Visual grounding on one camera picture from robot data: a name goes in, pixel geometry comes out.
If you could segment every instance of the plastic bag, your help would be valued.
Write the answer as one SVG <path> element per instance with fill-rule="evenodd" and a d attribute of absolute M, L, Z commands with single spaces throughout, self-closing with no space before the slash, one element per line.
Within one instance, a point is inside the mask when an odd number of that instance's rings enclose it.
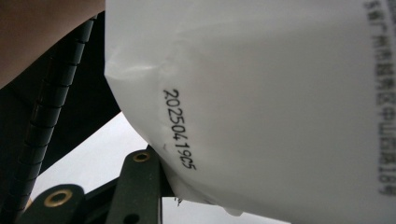
<path fill-rule="evenodd" d="M 177 197 L 394 223 L 393 5 L 108 0 L 106 78 Z"/>

